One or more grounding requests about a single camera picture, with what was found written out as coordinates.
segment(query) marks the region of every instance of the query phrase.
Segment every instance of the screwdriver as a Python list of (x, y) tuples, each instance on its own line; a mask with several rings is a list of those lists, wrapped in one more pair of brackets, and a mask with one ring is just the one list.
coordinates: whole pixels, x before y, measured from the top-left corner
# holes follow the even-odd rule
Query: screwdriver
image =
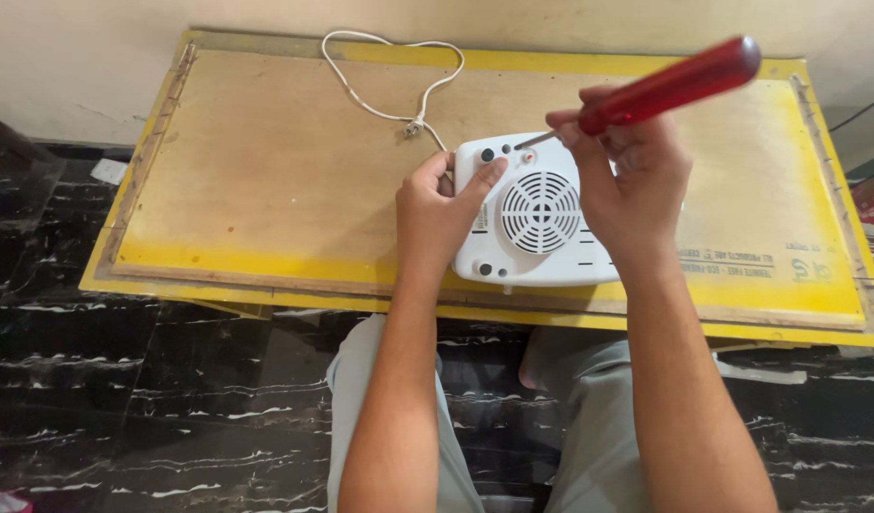
[[(760, 61), (760, 47), (751, 37), (729, 39), (619, 87), (598, 103), (583, 105), (579, 128), (594, 137), (610, 125), (639, 123), (691, 101), (740, 87), (757, 76)], [(555, 135), (548, 132), (513, 149), (534, 146)]]

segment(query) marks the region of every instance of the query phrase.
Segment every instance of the hand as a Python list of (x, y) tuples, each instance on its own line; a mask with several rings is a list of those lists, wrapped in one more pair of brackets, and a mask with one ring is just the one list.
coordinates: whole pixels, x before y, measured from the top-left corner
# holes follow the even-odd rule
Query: hand
[[(579, 91), (587, 105), (613, 87)], [(675, 230), (693, 159), (674, 120), (662, 114), (645, 122), (611, 126), (589, 137), (576, 125), (579, 111), (549, 112), (546, 121), (579, 167), (585, 222), (604, 247), (625, 285), (657, 266), (677, 262)], [(614, 176), (611, 160), (616, 163)]]
[(506, 171), (506, 159), (478, 169), (465, 189), (452, 197), (455, 154), (434, 153), (396, 192), (398, 277), (423, 279), (439, 287), (447, 264), (462, 247), (484, 197)]

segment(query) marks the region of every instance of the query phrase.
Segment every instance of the circular fan grille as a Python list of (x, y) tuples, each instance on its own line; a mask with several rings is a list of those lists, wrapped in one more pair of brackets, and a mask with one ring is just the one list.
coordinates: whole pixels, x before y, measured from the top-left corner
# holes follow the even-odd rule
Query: circular fan grille
[(543, 255), (570, 240), (582, 211), (573, 186), (556, 172), (535, 171), (512, 183), (500, 217), (512, 244)]

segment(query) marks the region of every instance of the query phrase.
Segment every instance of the yellow painted border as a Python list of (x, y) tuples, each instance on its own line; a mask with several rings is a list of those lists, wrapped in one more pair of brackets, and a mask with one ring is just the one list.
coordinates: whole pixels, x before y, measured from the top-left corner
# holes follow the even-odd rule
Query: yellow painted border
[[(181, 35), (172, 63), (176, 63), (188, 44), (197, 48), (228, 49), (254, 53), (269, 53), (273, 55), (291, 55), (296, 57), (321, 57), (318, 52), (318, 40), (276, 38), (267, 36), (252, 36), (242, 34), (224, 34), (205, 31), (185, 31)], [(448, 49), (429, 47), (389, 47), (369, 43), (333, 41), (329, 47), (330, 54), (337, 59), (379, 62), (387, 64), (410, 64), (420, 66), (451, 67), (456, 63), (455, 54)], [(556, 73), (599, 74), (620, 76), (641, 76), (669, 64), (679, 57), (652, 56), (617, 56), (617, 55), (586, 55), (586, 54), (545, 54), (533, 52), (504, 52), (485, 50), (464, 50), (466, 67), (488, 68), (498, 70), (542, 71)], [(160, 90), (165, 90), (173, 77), (173, 66), (165, 77)], [(765, 59), (759, 78), (788, 79), (798, 75), (806, 84), (810, 84), (807, 75), (807, 65), (803, 59)], [(813, 105), (814, 119), (820, 129), (820, 137), (827, 152), (832, 158), (831, 166), (839, 183), (844, 184), (845, 176), (838, 162), (838, 156), (832, 146), (826, 122), (819, 109), (812, 87), (807, 91), (807, 99)], [(142, 150), (142, 143), (154, 127), (162, 98), (159, 98), (143, 127), (143, 132), (137, 143), (136, 153)], [(120, 215), (120, 200), (129, 186), (131, 177), (124, 177), (121, 188), (101, 230), (98, 243), (92, 252), (89, 265), (82, 277), (80, 288), (100, 290), (105, 292), (121, 292), (127, 294), (145, 294), (160, 297), (180, 297), (211, 301), (238, 301), (245, 303), (272, 304), (279, 306), (297, 306), (306, 308), (354, 309), (364, 311), (386, 311), (388, 301), (380, 298), (355, 297), (322, 297), (310, 294), (278, 293), (273, 290), (251, 290), (238, 287), (219, 285), (204, 285), (193, 282), (192, 285), (169, 283), (156, 280), (145, 283), (118, 276), (113, 279), (96, 279), (95, 268), (105, 249), (109, 231), (115, 226)], [(845, 210), (853, 219), (857, 219), (851, 194), (843, 193)], [(864, 230), (860, 223), (853, 223), (854, 236), (858, 241), (861, 257), (864, 259), (867, 276), (874, 279), (874, 261), (871, 257)], [(559, 326), (576, 326), (607, 330), (624, 330), (626, 320), (619, 316), (604, 315), (558, 315), (545, 312), (524, 312), (503, 309), (473, 309), (456, 306), (438, 307), (438, 315), (458, 319), (479, 321), (506, 321), (529, 324), (549, 324)], [(844, 345), (862, 345), (874, 347), (874, 334), (855, 332), (834, 332), (821, 330), (799, 330), (762, 326), (748, 326), (727, 323), (704, 323), (703, 330), (708, 336), (729, 337), (763, 341), (783, 342), (815, 342)]]

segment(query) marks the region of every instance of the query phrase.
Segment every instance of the power cord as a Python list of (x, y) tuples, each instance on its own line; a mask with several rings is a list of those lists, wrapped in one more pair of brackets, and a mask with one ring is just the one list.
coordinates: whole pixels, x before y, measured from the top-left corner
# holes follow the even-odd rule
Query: power cord
[(456, 71), (452, 75), (443, 78), (443, 80), (438, 80), (438, 81), (434, 82), (431, 85), (431, 87), (428, 87), (428, 89), (426, 91), (424, 91), (424, 98), (421, 99), (421, 111), (414, 118), (405, 118), (405, 117), (401, 117), (401, 116), (390, 116), (388, 114), (384, 114), (383, 112), (380, 112), (380, 111), (374, 109), (373, 107), (370, 107), (369, 105), (364, 103), (363, 100), (361, 100), (360, 98), (357, 97), (355, 90), (352, 89), (351, 86), (348, 85), (348, 81), (345, 79), (345, 75), (342, 75), (342, 71), (339, 70), (338, 66), (336, 66), (336, 63), (333, 62), (333, 60), (331, 58), (329, 58), (329, 54), (326, 52), (326, 42), (329, 41), (330, 37), (335, 36), (336, 34), (348, 34), (350, 36), (358, 36), (361, 38), (373, 39), (374, 41), (378, 41), (380, 43), (383, 43), (384, 45), (392, 46), (393, 44), (390, 43), (389, 41), (386, 41), (384, 38), (379, 38), (379, 37), (373, 36), (371, 34), (365, 34), (363, 32), (355, 32), (353, 30), (337, 30), (335, 32), (330, 32), (329, 34), (326, 35), (325, 38), (323, 38), (322, 50), (323, 50), (323, 56), (326, 57), (327, 61), (329, 61), (329, 65), (332, 66), (332, 69), (334, 69), (336, 71), (336, 74), (342, 80), (342, 84), (344, 84), (345, 87), (348, 89), (348, 92), (351, 93), (351, 97), (354, 98), (358, 103), (360, 103), (361, 107), (367, 109), (367, 111), (369, 111), (371, 114), (375, 114), (375, 115), (379, 116), (380, 118), (386, 118), (387, 120), (396, 120), (399, 122), (410, 122), (410, 123), (408, 123), (408, 125), (405, 126), (405, 130), (403, 131), (405, 133), (405, 137), (412, 137), (414, 135), (417, 135), (423, 129), (427, 129), (428, 132), (430, 132), (431, 135), (434, 136), (434, 139), (437, 141), (437, 144), (445, 152), (446, 146), (443, 145), (443, 141), (440, 140), (440, 136), (437, 135), (437, 131), (435, 131), (433, 129), (433, 127), (431, 127), (431, 125), (429, 125), (427, 122), (424, 121), (424, 112), (427, 111), (427, 108), (428, 108), (428, 95), (431, 94), (431, 90), (433, 90), (434, 87), (437, 87), (441, 84), (445, 84), (445, 83), (449, 82), (450, 80), (454, 79), (456, 77), (456, 75), (459, 75), (459, 72), (462, 71), (462, 67), (465, 66), (465, 56), (462, 54), (462, 50), (459, 50), (458, 48), (454, 47), (454, 45), (451, 45), (450, 43), (444, 43), (443, 41), (423, 41), (421, 43), (412, 43), (410, 45), (402, 45), (403, 47), (436, 46), (436, 47), (452, 48), (453, 51), (455, 51), (456, 54), (459, 55), (459, 67), (456, 68)]
[(847, 125), (848, 123), (853, 122), (853, 121), (854, 121), (855, 119), (857, 119), (859, 116), (861, 116), (862, 114), (864, 114), (864, 112), (867, 112), (867, 111), (869, 111), (870, 109), (873, 109), (873, 108), (874, 108), (874, 103), (868, 105), (867, 107), (864, 107), (864, 108), (861, 109), (860, 111), (855, 112), (854, 115), (853, 115), (851, 118), (849, 118), (849, 119), (845, 120), (844, 122), (839, 123), (838, 125), (836, 125), (836, 126), (830, 128), (830, 132), (835, 132), (835, 131), (841, 129), (841, 127)]

